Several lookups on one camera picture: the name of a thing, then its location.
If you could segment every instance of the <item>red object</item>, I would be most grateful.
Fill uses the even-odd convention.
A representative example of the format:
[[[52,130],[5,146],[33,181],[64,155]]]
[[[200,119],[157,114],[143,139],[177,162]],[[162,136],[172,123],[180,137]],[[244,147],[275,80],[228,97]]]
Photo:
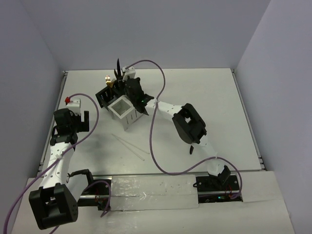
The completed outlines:
[[[68,104],[69,102],[70,102],[70,98],[69,97],[65,98],[65,103]]]

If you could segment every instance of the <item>purple cable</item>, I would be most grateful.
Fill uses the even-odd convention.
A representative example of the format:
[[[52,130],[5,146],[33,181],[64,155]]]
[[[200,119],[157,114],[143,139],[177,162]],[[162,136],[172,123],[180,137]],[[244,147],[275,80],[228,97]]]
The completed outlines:
[[[83,190],[83,191],[86,191],[87,189],[91,188],[93,185],[99,184],[99,183],[104,183],[104,184],[106,184],[107,187],[108,187],[108,192],[109,192],[108,200],[107,200],[106,206],[105,206],[105,208],[104,208],[103,213],[101,214],[101,218],[102,218],[104,215],[106,215],[106,214],[108,213],[108,207],[109,207],[109,203],[110,203],[110,201],[111,201],[111,195],[112,195],[111,193],[112,193],[112,192],[111,192],[111,186],[109,185],[109,183],[107,183],[105,180],[98,180],[98,181],[96,181],[96,182],[94,182],[94,183],[88,185],[88,187],[85,188],[85,190]]]
[[[136,64],[138,64],[138,63],[140,63],[140,62],[151,62],[151,63],[155,64],[155,65],[160,69],[160,71],[161,71],[161,74],[162,74],[164,83],[163,83],[163,86],[162,86],[161,91],[159,92],[159,94],[158,94],[157,97],[156,97],[156,100],[158,100],[159,97],[160,97],[160,95],[161,95],[162,92],[164,91],[165,86],[166,86],[165,74],[164,74],[163,70],[161,69],[161,67],[160,67],[157,63],[155,63],[154,61],[148,60],[148,59],[144,59],[144,60],[137,61],[137,62],[131,64],[130,66],[127,66],[126,69],[128,69],[129,67],[132,67],[132,66],[134,66],[134,65],[136,65]],[[238,169],[237,169],[232,163],[230,163],[228,160],[226,160],[225,158],[222,158],[222,157],[208,157],[208,158],[206,158],[206,159],[204,159],[204,160],[201,160],[199,163],[195,164],[194,166],[190,167],[189,169],[187,169],[187,170],[185,170],[185,171],[183,171],[183,172],[167,172],[167,171],[165,171],[164,169],[162,169],[162,168],[160,167],[160,165],[157,163],[157,161],[156,161],[156,159],[155,159],[155,156],[154,156],[154,153],[153,153],[153,146],[152,146],[152,134],[153,134],[153,127],[154,127],[154,122],[155,122],[155,117],[156,117],[157,109],[158,109],[158,102],[156,102],[155,110],[154,110],[154,113],[153,113],[152,123],[151,123],[151,128],[150,128],[150,138],[149,138],[151,156],[152,156],[153,162],[154,162],[154,164],[157,166],[157,168],[158,168],[161,172],[163,172],[163,173],[165,173],[165,174],[167,174],[167,175],[170,175],[170,176],[177,176],[177,175],[181,175],[181,174],[185,174],[185,173],[189,172],[190,170],[194,169],[195,167],[197,167],[198,165],[202,164],[202,163],[205,162],[205,161],[208,161],[208,160],[211,160],[211,159],[216,159],[216,158],[221,159],[221,160],[223,160],[223,161],[229,163],[229,164],[234,168],[234,170],[237,172],[237,174],[238,174],[238,176],[239,176],[239,181],[240,181],[240,188],[239,188],[239,191],[238,191],[238,193],[236,193],[235,195],[231,196],[231,199],[235,199],[235,198],[237,198],[238,196],[240,196],[241,191],[242,191],[242,187],[243,187],[243,184],[242,184],[243,181],[242,181],[241,174],[240,174],[240,172],[238,171]]]
[[[71,96],[69,96],[69,98],[72,98],[74,96],[85,96],[87,98],[89,98],[94,106],[96,107],[96,110],[97,110],[97,119],[96,119],[96,122],[92,128],[92,130],[83,138],[81,139],[80,141],[78,141],[76,144],[73,144],[71,147],[69,147],[67,150],[65,150],[61,156],[64,156],[64,154],[66,154],[69,150],[71,150],[72,148],[74,148],[76,145],[82,143],[86,138],[88,138],[92,132],[94,131],[94,129],[96,128],[97,124],[98,124],[98,118],[99,118],[99,111],[98,111],[98,106],[96,104],[96,102],[89,96],[89,95],[86,95],[86,94],[73,94]],[[9,224],[9,220],[10,220],[10,216],[15,208],[15,206],[17,205],[17,203],[19,202],[19,200],[23,197],[24,193],[40,178],[42,177],[44,174],[46,174],[52,167],[54,167],[58,162],[59,162],[60,159],[57,159],[54,163],[52,163],[47,169],[45,169],[43,172],[41,172],[36,178],[34,178],[22,191],[21,193],[19,194],[19,196],[16,198],[16,200],[13,202],[12,206],[10,207],[9,211],[8,211],[8,214],[5,218],[5,222],[4,222],[4,226],[3,226],[3,234],[7,234],[7,229],[8,229],[8,224]]]

